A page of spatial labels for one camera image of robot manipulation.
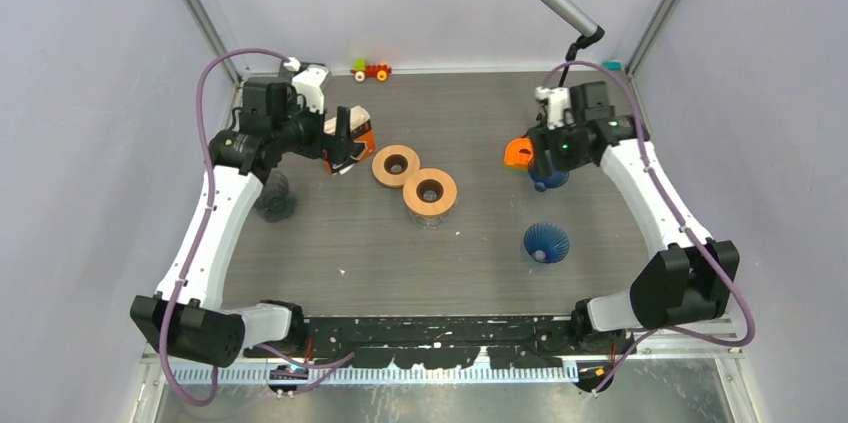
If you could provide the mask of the orange coffee filter box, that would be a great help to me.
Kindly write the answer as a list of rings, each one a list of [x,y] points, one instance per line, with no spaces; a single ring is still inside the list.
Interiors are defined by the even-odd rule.
[[[375,136],[373,132],[373,125],[371,122],[369,112],[363,108],[362,106],[354,106],[350,109],[350,133],[352,137],[352,142],[354,140],[361,141],[366,144],[366,151],[362,154],[362,160],[368,158],[371,154],[376,151],[376,142]],[[334,173],[334,167],[330,165],[327,161],[327,143],[329,141],[329,136],[331,136],[335,129],[335,118],[332,117],[326,119],[324,122],[324,136],[322,140],[323,144],[323,156],[321,157],[327,171],[331,175],[336,175]]]

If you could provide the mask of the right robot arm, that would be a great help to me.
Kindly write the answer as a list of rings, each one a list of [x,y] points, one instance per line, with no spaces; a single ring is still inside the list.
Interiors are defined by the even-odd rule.
[[[740,255],[688,211],[633,116],[532,128],[535,169],[543,175],[597,165],[614,183],[641,231],[650,259],[630,286],[575,308],[574,346],[596,353],[611,331],[662,329],[724,315]]]

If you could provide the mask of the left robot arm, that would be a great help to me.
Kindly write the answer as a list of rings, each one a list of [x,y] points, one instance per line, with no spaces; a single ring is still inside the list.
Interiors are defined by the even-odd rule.
[[[162,361],[171,357],[225,368],[246,349],[268,344],[284,357],[309,339],[301,306],[262,300],[225,310],[223,287],[248,214],[286,153],[340,164],[353,155],[350,109],[339,107],[332,134],[323,113],[301,109],[262,116],[248,132],[225,129],[206,148],[200,198],[166,276],[151,296],[134,298],[130,317]]]

